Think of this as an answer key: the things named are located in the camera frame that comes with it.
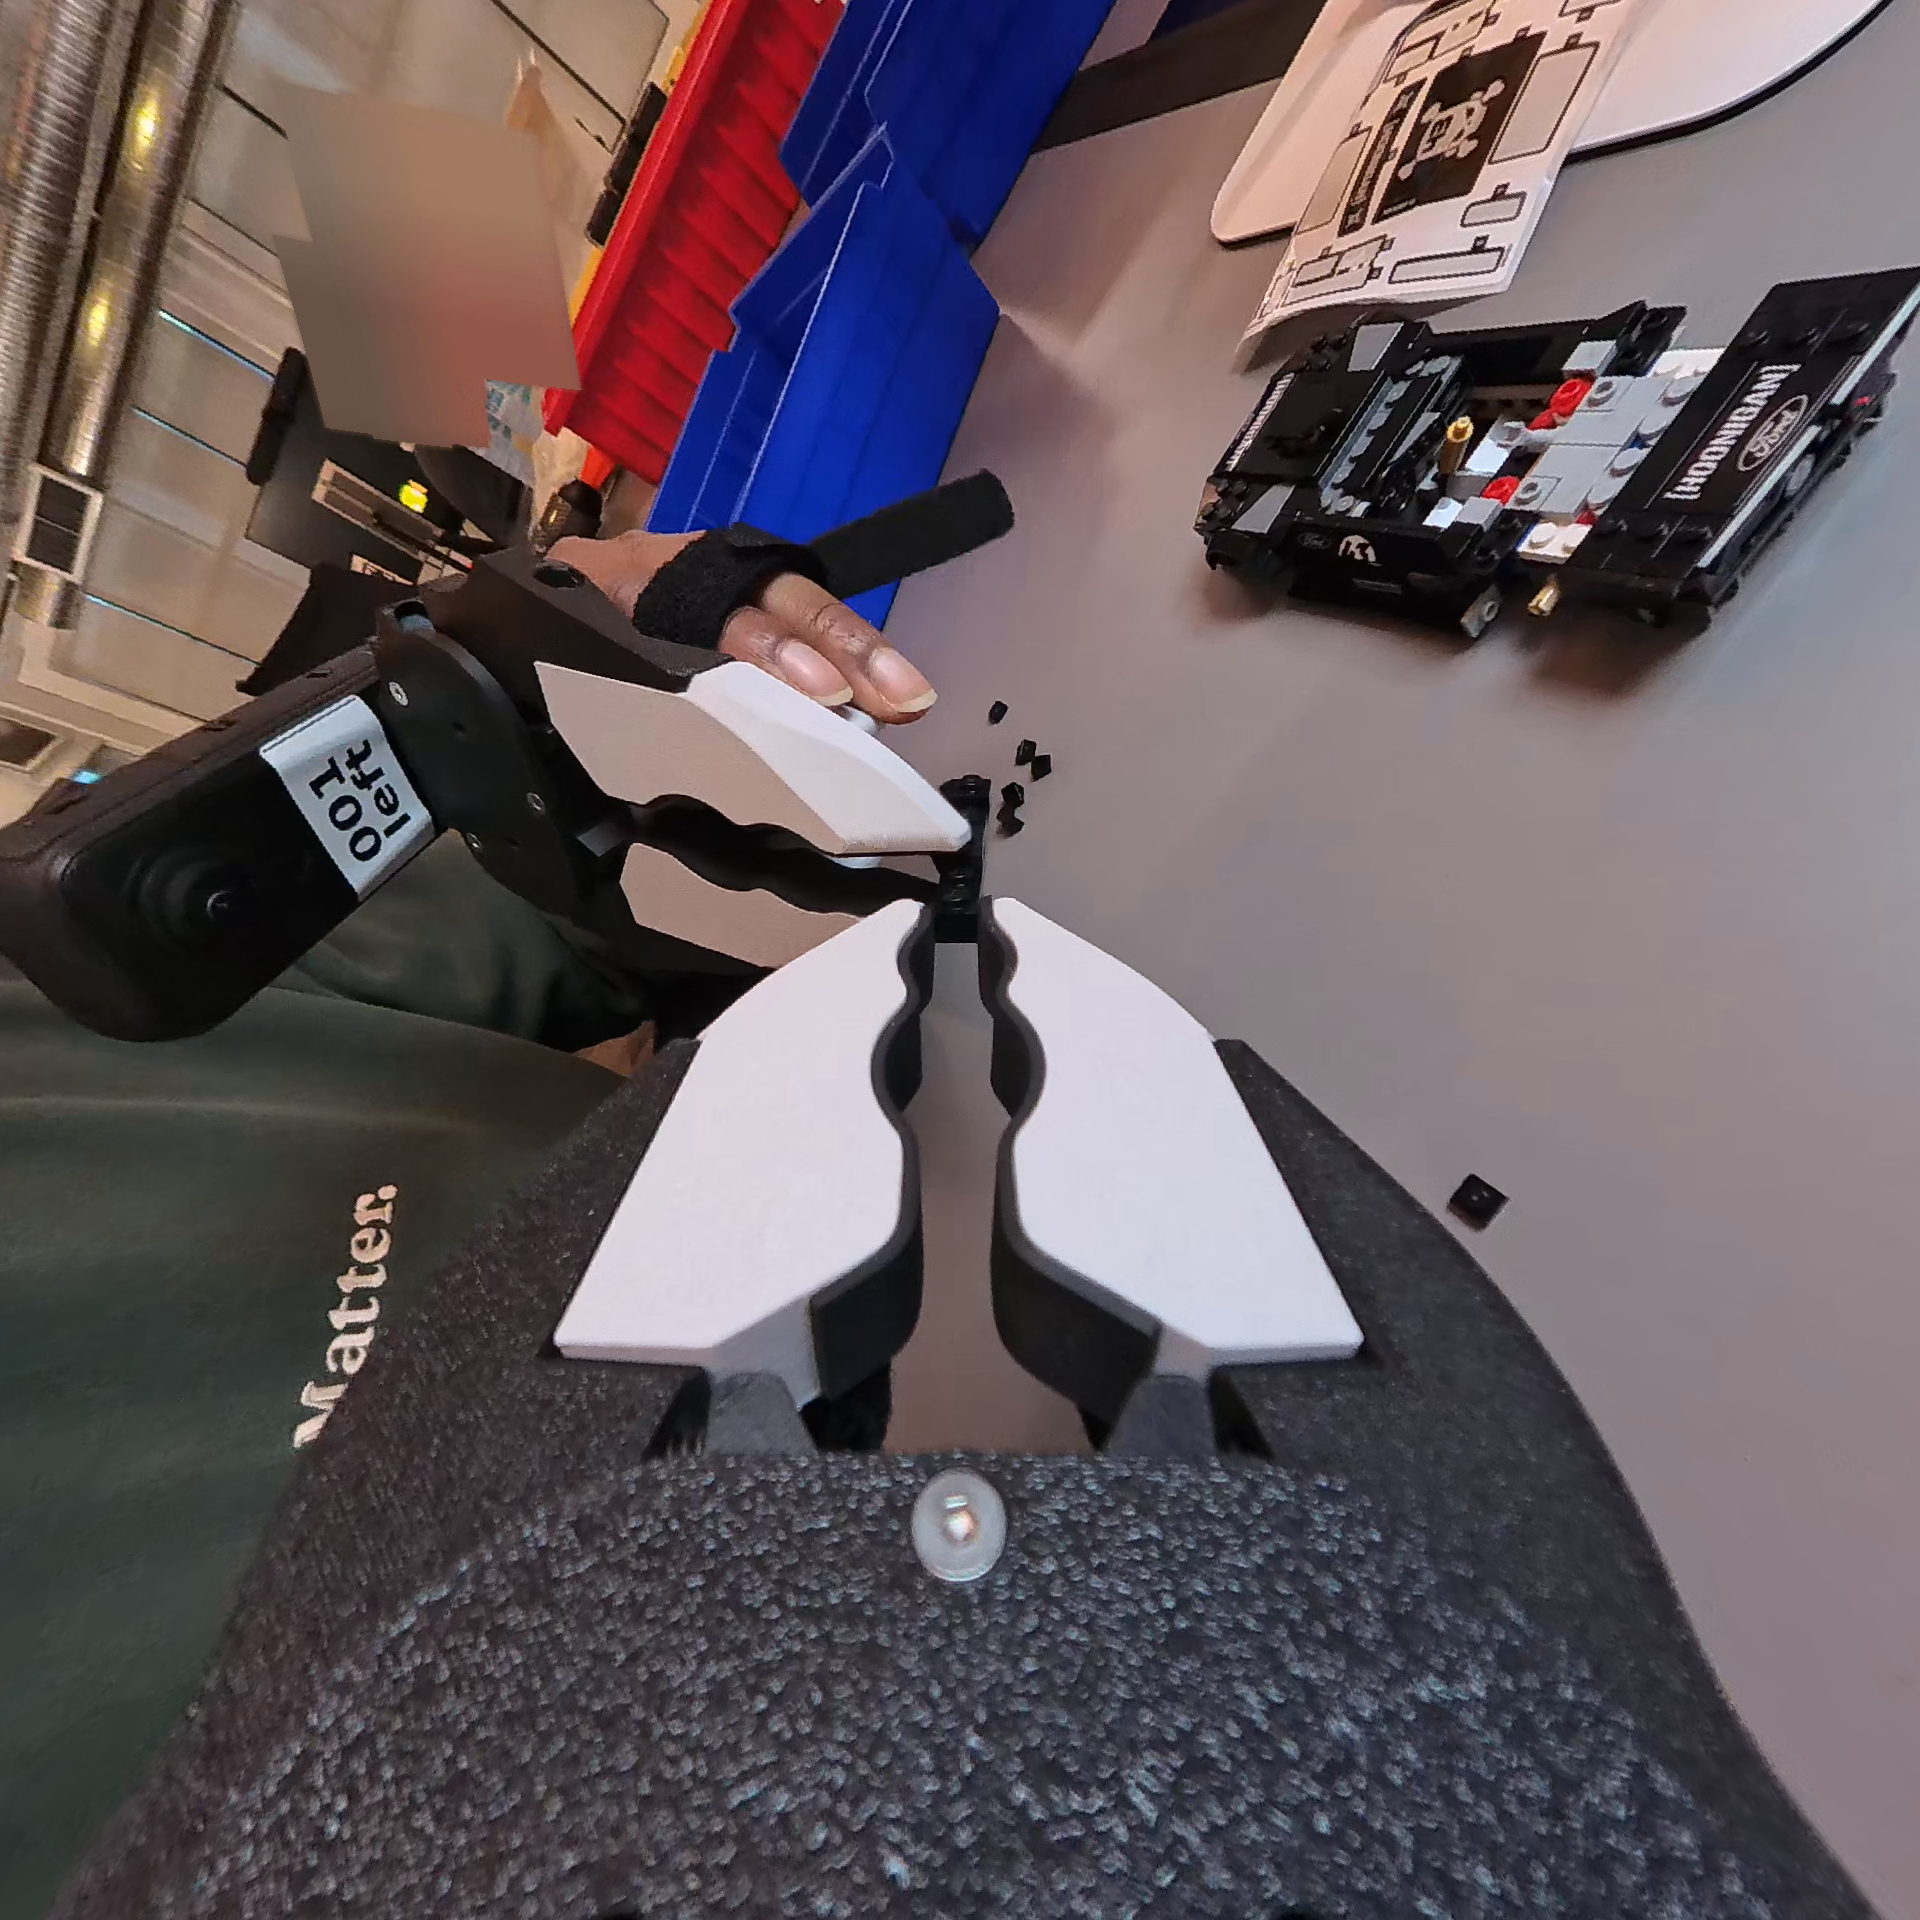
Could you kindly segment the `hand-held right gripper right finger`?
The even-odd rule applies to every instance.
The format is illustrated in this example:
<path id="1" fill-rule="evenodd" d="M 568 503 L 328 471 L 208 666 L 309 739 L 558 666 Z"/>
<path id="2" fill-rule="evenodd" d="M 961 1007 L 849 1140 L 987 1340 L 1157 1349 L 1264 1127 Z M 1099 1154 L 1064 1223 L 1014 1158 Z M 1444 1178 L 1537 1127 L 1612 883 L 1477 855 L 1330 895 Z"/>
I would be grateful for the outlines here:
<path id="1" fill-rule="evenodd" d="M 986 902 L 1001 1345 L 1044 1383 L 1350 1361 L 1361 1324 L 1210 1031 L 1014 900 Z"/>

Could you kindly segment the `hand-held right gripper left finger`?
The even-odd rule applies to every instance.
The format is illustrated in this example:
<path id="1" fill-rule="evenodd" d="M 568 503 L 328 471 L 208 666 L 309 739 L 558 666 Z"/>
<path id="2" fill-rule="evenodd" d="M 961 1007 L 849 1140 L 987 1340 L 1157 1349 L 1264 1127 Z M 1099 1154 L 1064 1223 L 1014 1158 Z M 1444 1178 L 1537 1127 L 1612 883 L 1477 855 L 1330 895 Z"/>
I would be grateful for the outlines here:
<path id="1" fill-rule="evenodd" d="M 840 1399 L 921 1315 L 926 908 L 837 932 L 699 1038 L 558 1324 L 570 1361 Z"/>

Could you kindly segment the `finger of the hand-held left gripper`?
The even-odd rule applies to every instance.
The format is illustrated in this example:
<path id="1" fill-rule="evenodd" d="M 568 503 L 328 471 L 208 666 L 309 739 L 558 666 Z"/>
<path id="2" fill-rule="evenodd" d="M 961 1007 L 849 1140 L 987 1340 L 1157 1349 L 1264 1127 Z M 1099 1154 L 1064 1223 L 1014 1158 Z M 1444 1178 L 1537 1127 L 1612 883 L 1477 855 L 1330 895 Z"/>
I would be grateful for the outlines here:
<path id="1" fill-rule="evenodd" d="M 914 769 L 808 695 L 725 660 L 659 690 L 540 662 L 550 724 L 612 799 L 692 799 L 830 857 L 950 855 L 965 815 Z"/>
<path id="2" fill-rule="evenodd" d="M 648 846 L 628 846 L 619 887 L 641 927 L 757 970 L 782 970 L 862 922 L 905 932 L 902 900 L 866 913 L 803 908 L 762 887 L 721 884 Z"/>

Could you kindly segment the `cluster of small black tiles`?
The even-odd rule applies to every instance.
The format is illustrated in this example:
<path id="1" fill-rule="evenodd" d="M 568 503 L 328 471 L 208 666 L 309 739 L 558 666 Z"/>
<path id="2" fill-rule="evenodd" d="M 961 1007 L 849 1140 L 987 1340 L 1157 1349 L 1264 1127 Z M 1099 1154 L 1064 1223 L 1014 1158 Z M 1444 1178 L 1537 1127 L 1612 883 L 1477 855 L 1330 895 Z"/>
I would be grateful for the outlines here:
<path id="1" fill-rule="evenodd" d="M 1024 827 L 1024 799 L 1028 795 L 1028 787 L 1052 772 L 1052 758 L 1032 735 L 1021 735 L 1014 746 L 1013 765 L 1014 778 L 1001 787 L 995 809 L 1001 837 L 1013 837 Z M 1448 1201 L 1448 1211 L 1477 1233 L 1490 1227 L 1504 1206 L 1506 1194 L 1477 1172 L 1464 1178 Z"/>

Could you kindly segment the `black lego car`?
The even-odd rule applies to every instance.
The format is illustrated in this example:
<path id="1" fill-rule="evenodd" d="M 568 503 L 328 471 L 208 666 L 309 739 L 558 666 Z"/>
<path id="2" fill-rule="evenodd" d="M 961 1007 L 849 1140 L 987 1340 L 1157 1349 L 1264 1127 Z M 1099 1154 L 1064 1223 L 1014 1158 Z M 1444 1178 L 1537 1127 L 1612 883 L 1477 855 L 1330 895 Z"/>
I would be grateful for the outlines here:
<path id="1" fill-rule="evenodd" d="M 1214 569 L 1470 641 L 1564 603 L 1696 629 L 1881 422 L 1915 306 L 1915 268 L 1790 279 L 1708 347 L 1680 303 L 1372 308 L 1267 379 L 1194 531 Z"/>

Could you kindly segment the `sticker sheet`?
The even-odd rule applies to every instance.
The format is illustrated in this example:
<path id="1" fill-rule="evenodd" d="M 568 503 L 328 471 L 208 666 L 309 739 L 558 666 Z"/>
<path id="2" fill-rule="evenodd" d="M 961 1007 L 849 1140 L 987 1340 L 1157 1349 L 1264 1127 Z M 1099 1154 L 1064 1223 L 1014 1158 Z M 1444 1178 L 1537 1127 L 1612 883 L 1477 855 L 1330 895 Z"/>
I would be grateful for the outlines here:
<path id="1" fill-rule="evenodd" d="M 1640 25 L 1632 2 L 1401 9 L 1241 338 L 1501 293 Z"/>

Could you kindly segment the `person's left hand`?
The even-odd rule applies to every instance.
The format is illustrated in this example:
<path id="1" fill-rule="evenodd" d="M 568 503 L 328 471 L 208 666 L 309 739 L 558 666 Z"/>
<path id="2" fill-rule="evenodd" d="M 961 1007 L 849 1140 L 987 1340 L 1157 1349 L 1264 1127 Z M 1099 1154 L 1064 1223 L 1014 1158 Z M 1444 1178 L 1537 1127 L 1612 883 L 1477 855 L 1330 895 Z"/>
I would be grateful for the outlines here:
<path id="1" fill-rule="evenodd" d="M 632 531 L 612 539 L 565 537 L 546 555 L 578 569 L 632 615 L 654 577 L 697 541 L 697 534 Z M 885 726 L 910 724 L 937 702 L 928 679 L 866 617 L 794 572 L 774 577 L 730 617 L 721 651 L 817 703 L 852 707 Z"/>

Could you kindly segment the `dark background equipment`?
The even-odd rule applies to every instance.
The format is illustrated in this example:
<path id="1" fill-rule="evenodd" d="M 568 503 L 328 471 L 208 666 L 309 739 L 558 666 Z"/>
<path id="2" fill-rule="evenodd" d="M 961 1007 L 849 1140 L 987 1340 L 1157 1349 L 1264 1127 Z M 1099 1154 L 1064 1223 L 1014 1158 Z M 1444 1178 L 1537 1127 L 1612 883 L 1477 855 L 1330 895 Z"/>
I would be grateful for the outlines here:
<path id="1" fill-rule="evenodd" d="M 526 539 L 532 491 L 470 449 L 408 449 L 336 433 L 307 357 L 288 347 L 245 462 L 257 500 L 248 539 L 305 569 L 272 649 L 236 683 L 264 695 L 349 651 L 380 607 Z"/>

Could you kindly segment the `red plastic bin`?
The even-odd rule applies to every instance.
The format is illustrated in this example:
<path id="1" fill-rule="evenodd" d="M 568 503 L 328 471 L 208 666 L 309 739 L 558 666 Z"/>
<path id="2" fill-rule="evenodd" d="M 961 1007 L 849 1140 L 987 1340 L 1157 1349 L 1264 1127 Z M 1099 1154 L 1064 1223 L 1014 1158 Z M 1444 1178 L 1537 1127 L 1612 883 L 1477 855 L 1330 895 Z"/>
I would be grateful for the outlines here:
<path id="1" fill-rule="evenodd" d="M 702 14 L 612 234 L 572 323 L 574 391 L 544 425 L 659 483 L 732 302 L 778 250 L 800 193 L 782 141 L 840 2 L 716 2 Z"/>

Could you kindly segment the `white booklet stand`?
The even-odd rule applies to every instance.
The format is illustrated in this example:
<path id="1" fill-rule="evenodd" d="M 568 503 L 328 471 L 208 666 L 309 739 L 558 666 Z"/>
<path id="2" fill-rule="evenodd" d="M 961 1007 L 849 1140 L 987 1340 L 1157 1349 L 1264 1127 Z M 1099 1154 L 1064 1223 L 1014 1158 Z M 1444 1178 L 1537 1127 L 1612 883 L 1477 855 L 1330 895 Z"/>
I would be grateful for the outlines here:
<path id="1" fill-rule="evenodd" d="M 1329 2 L 1217 193 L 1222 247 L 1283 234 L 1306 210 L 1348 110 L 1418 4 Z M 1570 157 L 1630 151 L 1714 125 L 1788 90 L 1883 2 L 1658 2 L 1604 83 Z"/>

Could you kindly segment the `silver ceiling duct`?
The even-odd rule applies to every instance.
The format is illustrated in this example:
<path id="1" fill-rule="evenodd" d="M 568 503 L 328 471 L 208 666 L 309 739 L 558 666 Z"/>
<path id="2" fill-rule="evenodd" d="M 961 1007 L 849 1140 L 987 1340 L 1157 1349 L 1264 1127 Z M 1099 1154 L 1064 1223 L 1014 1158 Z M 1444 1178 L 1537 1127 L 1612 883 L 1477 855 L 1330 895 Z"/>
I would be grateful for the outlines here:
<path id="1" fill-rule="evenodd" d="M 22 617 L 72 629 L 236 2 L 4 4 L 2 491 Z"/>

